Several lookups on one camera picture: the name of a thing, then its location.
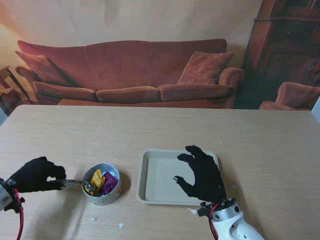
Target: yellow wrapper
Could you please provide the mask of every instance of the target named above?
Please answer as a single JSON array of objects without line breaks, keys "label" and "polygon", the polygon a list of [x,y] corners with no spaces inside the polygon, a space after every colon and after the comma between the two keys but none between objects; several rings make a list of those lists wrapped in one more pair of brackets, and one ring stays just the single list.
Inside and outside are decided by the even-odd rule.
[{"label": "yellow wrapper", "polygon": [[106,178],[102,176],[101,170],[98,169],[97,171],[95,171],[95,173],[93,174],[91,183],[95,185],[97,193],[104,186],[105,181],[106,181]]},{"label": "yellow wrapper", "polygon": [[93,196],[93,195],[94,195],[94,192],[93,192],[93,191],[90,191],[87,186],[84,186],[84,189],[86,190],[86,192],[87,192],[90,196]]}]

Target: purple wrapper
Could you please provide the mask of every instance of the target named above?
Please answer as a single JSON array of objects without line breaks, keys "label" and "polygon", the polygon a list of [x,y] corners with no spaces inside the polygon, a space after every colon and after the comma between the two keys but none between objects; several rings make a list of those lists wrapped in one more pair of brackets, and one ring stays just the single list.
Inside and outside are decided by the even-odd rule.
[{"label": "purple wrapper", "polygon": [[107,195],[116,188],[118,180],[110,172],[106,172],[103,176],[105,177],[105,183],[102,187],[102,194]]}]

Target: orange wall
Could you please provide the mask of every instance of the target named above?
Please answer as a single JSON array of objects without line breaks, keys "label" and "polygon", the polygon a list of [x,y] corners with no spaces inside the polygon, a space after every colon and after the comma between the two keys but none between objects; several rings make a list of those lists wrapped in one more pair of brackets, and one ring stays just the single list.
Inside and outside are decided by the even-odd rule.
[{"label": "orange wall", "polygon": [[[262,0],[0,0],[0,66],[24,62],[17,40],[70,47],[118,40],[224,38],[240,67]],[[15,74],[30,90],[27,81]]]}]

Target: robotic hand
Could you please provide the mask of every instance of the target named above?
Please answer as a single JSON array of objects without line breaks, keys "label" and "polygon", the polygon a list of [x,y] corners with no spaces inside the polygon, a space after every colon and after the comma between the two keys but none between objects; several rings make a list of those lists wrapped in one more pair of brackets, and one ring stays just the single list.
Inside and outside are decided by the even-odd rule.
[{"label": "robotic hand", "polygon": [[[56,180],[47,181],[48,177]],[[27,162],[7,181],[0,178],[0,211],[13,209],[20,215],[17,240],[20,239],[24,226],[24,211],[21,203],[24,203],[25,200],[19,197],[19,193],[61,190],[64,184],[59,180],[64,179],[66,179],[65,168],[56,166],[45,156]]]},{"label": "robotic hand", "polygon": [[227,198],[220,171],[212,156],[206,155],[197,146],[186,146],[191,153],[181,154],[177,158],[188,163],[194,173],[194,185],[187,183],[183,177],[173,179],[189,196],[203,201],[197,212],[199,217],[207,216],[215,240],[264,240],[257,230],[246,223],[244,213],[235,198]]}]

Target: black glove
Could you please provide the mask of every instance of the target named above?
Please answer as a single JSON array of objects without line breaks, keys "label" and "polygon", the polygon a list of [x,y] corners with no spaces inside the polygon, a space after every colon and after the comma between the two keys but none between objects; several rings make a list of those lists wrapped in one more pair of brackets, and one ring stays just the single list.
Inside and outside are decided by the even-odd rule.
[{"label": "black glove", "polygon": [[183,177],[175,176],[176,183],[189,197],[203,201],[221,203],[227,197],[220,171],[212,156],[206,155],[197,146],[186,146],[191,153],[181,154],[177,158],[189,164],[194,173],[194,185],[187,183]]},{"label": "black glove", "polygon": [[9,178],[9,185],[19,193],[60,190],[64,185],[60,182],[47,182],[47,178],[66,179],[63,166],[56,166],[45,156],[27,162]]}]

